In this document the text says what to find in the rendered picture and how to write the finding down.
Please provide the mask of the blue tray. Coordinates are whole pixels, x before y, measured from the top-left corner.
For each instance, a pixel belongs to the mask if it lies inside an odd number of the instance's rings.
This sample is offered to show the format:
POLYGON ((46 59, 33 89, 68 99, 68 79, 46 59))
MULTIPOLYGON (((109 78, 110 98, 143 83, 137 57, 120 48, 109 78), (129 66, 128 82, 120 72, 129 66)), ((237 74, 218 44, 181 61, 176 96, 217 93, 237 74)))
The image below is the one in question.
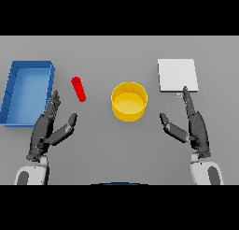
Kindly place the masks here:
POLYGON ((52 61, 12 61, 0 106, 0 125, 33 127, 51 97, 52 61))

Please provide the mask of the red beaker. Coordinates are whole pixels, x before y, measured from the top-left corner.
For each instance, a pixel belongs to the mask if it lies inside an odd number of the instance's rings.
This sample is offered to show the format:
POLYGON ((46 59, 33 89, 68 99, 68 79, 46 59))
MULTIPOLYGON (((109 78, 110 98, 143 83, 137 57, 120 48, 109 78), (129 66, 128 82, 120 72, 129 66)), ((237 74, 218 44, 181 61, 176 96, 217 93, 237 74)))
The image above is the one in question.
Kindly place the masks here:
POLYGON ((71 83, 72 83, 73 88, 76 92, 78 101, 79 102, 85 102, 86 101, 86 94, 85 94, 84 87, 82 85, 80 77, 73 77, 71 79, 71 83))

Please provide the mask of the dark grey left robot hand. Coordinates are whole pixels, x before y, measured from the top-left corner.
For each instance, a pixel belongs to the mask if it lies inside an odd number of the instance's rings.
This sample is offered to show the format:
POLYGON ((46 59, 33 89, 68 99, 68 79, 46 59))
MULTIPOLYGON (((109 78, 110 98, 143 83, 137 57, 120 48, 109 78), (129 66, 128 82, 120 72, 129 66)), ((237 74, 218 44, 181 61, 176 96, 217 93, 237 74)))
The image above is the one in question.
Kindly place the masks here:
POLYGON ((50 146, 56 146, 68 137, 75 130, 77 114, 73 113, 68 122, 56 131, 53 131, 59 105, 61 104, 58 91, 55 91, 47 103, 45 112, 41 114, 34 126, 30 150, 26 156, 28 161, 39 162, 40 157, 48 152, 50 146))

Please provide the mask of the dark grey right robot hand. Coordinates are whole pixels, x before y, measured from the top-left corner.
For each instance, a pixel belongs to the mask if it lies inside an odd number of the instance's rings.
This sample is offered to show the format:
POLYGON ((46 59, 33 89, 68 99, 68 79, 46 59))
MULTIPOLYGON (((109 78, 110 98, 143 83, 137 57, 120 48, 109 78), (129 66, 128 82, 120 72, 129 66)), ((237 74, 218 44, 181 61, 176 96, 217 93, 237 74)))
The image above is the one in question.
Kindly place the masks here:
POLYGON ((173 124, 164 113, 161 113, 163 131, 182 143, 190 142, 190 146, 198 152, 200 158, 210 157, 209 138, 204 118, 199 111, 195 110, 187 87, 183 88, 183 99, 186 105, 189 130, 186 131, 173 124))

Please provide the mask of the pale square measuring scale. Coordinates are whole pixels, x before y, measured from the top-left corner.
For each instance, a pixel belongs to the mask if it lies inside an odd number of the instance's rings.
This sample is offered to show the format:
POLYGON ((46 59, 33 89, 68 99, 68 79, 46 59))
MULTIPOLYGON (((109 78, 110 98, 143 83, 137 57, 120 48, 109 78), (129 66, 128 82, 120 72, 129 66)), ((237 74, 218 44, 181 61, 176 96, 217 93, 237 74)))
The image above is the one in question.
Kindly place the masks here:
POLYGON ((184 87, 190 93, 199 91, 193 59, 159 59, 158 75, 162 93, 182 93, 184 87))

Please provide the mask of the yellow bowl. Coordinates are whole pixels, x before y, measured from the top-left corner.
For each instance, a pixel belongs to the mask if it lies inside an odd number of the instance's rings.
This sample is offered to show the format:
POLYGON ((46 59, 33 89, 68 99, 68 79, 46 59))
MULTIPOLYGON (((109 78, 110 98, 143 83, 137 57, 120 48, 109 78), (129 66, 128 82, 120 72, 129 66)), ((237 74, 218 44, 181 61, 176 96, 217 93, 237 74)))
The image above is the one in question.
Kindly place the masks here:
POLYGON ((122 122, 136 122, 145 113, 148 94, 136 82, 122 82, 117 85, 110 97, 112 112, 122 122))

